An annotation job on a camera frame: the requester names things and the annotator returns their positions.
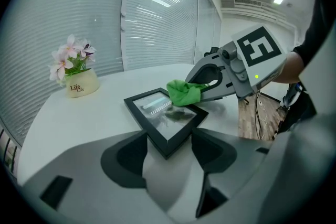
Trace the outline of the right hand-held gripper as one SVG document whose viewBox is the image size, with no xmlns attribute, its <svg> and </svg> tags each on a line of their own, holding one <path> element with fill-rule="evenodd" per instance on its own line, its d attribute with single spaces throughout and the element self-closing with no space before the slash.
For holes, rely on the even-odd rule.
<svg viewBox="0 0 336 224">
<path fill-rule="evenodd" d="M 234 93 L 243 99 L 257 93 L 283 70 L 286 53 L 265 25 L 246 28 L 231 35 L 231 39 L 220 47 L 218 54 L 200 59 L 185 79 L 188 83 L 208 85 L 201 90 L 200 102 Z M 220 79 L 224 69 L 229 78 Z"/>
</svg>

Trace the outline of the pink flowers in beige pot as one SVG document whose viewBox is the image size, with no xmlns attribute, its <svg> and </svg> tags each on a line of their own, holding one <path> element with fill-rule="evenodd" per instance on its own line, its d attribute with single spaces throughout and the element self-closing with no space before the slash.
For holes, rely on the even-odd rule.
<svg viewBox="0 0 336 224">
<path fill-rule="evenodd" d="M 53 51 L 53 64 L 49 66 L 49 80 L 66 87 L 70 98 L 78 98 L 94 93 L 99 88 L 95 71 L 87 67 L 95 62 L 96 49 L 85 38 L 71 34 L 67 42 Z"/>
</svg>

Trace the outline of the white table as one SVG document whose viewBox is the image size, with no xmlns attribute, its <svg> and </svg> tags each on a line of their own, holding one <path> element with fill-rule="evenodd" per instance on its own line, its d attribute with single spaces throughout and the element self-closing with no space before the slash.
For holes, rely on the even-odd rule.
<svg viewBox="0 0 336 224">
<path fill-rule="evenodd" d="M 185 79 L 193 68 L 190 64 L 173 64 L 134 69 L 99 78 L 100 87 L 94 93 L 66 97 L 65 90 L 53 93 L 35 117 L 25 138 L 17 169 L 17 182 L 23 186 L 34 174 L 64 151 L 103 138 L 139 131 L 140 127 L 124 104 L 124 99 L 164 88 L 173 79 Z M 209 112 L 200 127 L 238 136 L 238 100 L 229 95 L 218 101 L 204 102 L 200 108 Z M 183 187 L 201 176 L 194 165 L 191 142 L 187 141 L 168 160 L 149 142 L 144 175 L 149 187 Z"/>
</svg>

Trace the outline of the black picture frame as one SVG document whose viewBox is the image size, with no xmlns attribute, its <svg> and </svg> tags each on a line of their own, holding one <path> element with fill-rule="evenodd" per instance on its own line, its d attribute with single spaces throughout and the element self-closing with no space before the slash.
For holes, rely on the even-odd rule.
<svg viewBox="0 0 336 224">
<path fill-rule="evenodd" d="M 175 106 L 162 88 L 126 98 L 124 104 L 165 159 L 170 158 L 208 116 L 207 111 L 195 105 Z"/>
</svg>

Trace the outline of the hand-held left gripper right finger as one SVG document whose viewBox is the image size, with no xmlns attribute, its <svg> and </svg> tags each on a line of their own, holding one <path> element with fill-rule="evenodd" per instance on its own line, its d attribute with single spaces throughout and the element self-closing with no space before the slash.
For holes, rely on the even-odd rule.
<svg viewBox="0 0 336 224">
<path fill-rule="evenodd" d="M 191 167 L 176 202 L 167 214 L 191 224 L 228 202 L 264 161 L 270 142 L 203 128 L 191 134 Z"/>
</svg>

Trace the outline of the ceiling air vent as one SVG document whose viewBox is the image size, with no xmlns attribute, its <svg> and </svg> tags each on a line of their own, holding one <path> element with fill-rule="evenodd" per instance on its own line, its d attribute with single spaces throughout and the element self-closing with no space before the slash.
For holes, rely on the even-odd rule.
<svg viewBox="0 0 336 224">
<path fill-rule="evenodd" d="M 256 0 L 234 0 L 234 5 L 262 7 L 263 3 L 260 1 L 256 1 Z"/>
</svg>

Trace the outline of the person's right forearm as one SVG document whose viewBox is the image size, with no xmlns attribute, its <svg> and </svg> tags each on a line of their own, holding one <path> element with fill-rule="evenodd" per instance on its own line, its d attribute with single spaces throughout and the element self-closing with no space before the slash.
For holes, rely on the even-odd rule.
<svg viewBox="0 0 336 224">
<path fill-rule="evenodd" d="M 299 75 L 304 68 L 304 62 L 300 55 L 294 51 L 290 52 L 287 54 L 282 72 L 273 79 L 273 82 L 284 84 L 298 83 L 300 82 Z"/>
</svg>

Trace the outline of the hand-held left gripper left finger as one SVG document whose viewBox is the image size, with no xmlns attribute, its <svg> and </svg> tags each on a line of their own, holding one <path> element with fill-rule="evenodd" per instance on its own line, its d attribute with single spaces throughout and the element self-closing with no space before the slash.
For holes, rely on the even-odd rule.
<svg viewBox="0 0 336 224">
<path fill-rule="evenodd" d="M 146 131 L 80 144 L 42 167 L 23 191 L 54 223 L 172 224 L 148 194 L 147 152 Z"/>
</svg>

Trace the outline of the glass partition with blinds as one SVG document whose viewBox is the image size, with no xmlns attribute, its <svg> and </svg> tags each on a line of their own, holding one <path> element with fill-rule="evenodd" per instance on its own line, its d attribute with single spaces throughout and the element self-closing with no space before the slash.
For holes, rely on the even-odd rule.
<svg viewBox="0 0 336 224">
<path fill-rule="evenodd" d="M 196 63 L 220 35 L 217 0 L 11 0 L 0 20 L 0 124 L 22 146 L 63 77 Z"/>
</svg>

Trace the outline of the gray hand-held device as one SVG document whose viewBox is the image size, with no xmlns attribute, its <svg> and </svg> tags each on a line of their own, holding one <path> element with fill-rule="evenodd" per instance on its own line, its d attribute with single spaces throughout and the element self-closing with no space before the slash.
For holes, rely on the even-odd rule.
<svg viewBox="0 0 336 224">
<path fill-rule="evenodd" d="M 290 84 L 286 95 L 282 98 L 280 106 L 285 109 L 289 109 L 299 98 L 302 92 L 302 85 L 300 83 Z"/>
</svg>

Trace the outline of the green wiping cloth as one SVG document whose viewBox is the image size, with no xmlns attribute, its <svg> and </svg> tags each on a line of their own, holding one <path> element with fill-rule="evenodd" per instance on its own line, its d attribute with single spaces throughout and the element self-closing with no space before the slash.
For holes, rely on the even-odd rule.
<svg viewBox="0 0 336 224">
<path fill-rule="evenodd" d="M 166 85 L 170 100 L 175 106 L 199 103 L 201 90 L 207 87 L 207 84 L 188 83 L 182 80 L 172 80 Z"/>
</svg>

